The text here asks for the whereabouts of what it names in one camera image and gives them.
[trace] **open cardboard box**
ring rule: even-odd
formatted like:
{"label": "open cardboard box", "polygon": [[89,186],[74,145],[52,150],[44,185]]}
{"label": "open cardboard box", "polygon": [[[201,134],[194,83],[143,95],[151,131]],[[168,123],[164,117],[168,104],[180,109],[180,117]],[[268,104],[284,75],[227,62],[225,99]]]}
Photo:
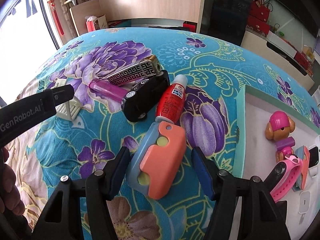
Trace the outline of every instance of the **open cardboard box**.
{"label": "open cardboard box", "polygon": [[[320,129],[280,100],[245,85],[236,97],[236,104],[239,141],[232,171],[235,177],[250,179],[256,175],[265,180],[276,165],[275,142],[267,140],[264,131],[270,116],[278,110],[286,112],[296,123],[294,132],[290,134],[296,142],[293,150],[303,145],[308,149],[315,146],[320,149]],[[320,173],[318,164],[310,169],[313,169],[313,173],[315,170]],[[286,225],[292,240],[298,240],[304,234],[320,208],[320,174],[311,177],[310,169],[305,189],[297,192],[290,189],[280,200],[287,201]],[[237,204],[229,239],[237,237],[240,211],[241,200]]]}

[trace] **blue floral blanket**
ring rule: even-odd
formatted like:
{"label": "blue floral blanket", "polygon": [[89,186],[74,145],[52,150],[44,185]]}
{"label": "blue floral blanket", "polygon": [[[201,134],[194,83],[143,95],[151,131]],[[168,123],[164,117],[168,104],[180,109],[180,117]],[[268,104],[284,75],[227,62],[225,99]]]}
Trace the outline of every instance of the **blue floral blanket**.
{"label": "blue floral blanket", "polygon": [[[214,203],[204,196],[190,152],[200,146],[207,158],[232,171],[236,147],[236,100],[244,84],[256,87],[296,109],[320,127],[319,111],[307,91],[265,59],[212,37],[154,28],[119,28],[90,32],[68,42],[49,58],[18,98],[67,79],[83,109],[73,122],[52,117],[7,147],[8,163],[34,227],[60,181],[88,177],[115,157],[121,146],[137,149],[155,118],[131,123],[120,104],[89,89],[94,78],[155,54],[169,72],[188,78],[186,101],[178,124],[186,130],[187,150],[169,193],[156,201],[131,189],[124,180],[108,202],[119,239],[201,239]],[[81,200],[85,239],[91,239],[86,204]]]}

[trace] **television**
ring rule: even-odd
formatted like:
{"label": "television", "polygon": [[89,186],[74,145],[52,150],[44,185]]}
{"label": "television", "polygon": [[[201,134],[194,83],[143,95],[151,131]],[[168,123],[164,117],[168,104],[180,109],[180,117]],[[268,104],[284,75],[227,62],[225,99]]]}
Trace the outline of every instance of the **television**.
{"label": "television", "polygon": [[299,20],[306,29],[316,38],[318,35],[318,25],[309,13],[308,9],[303,5],[301,0],[276,0],[281,3],[293,16]]}

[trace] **white bottle cap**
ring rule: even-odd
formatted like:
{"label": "white bottle cap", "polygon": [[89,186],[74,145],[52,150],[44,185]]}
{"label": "white bottle cap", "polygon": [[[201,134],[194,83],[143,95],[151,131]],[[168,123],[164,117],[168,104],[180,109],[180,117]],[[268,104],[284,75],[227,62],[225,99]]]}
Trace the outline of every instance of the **white bottle cap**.
{"label": "white bottle cap", "polygon": [[182,85],[184,88],[187,87],[187,84],[188,84],[188,78],[185,76],[185,75],[177,75],[172,84],[180,84]]}

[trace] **human hand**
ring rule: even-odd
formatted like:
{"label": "human hand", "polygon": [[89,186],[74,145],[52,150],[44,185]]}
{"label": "human hand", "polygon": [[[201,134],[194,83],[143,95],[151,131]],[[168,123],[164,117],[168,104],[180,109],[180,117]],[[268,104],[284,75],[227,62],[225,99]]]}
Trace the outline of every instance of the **human hand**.
{"label": "human hand", "polygon": [[[2,148],[4,162],[9,158],[9,152]],[[0,197],[0,212],[4,212],[4,205],[7,209],[11,210],[15,215],[22,215],[25,211],[23,202],[20,199],[20,193],[16,185],[16,175],[11,167],[7,164],[4,164],[4,171],[2,175],[3,189],[5,191],[3,198]]]}

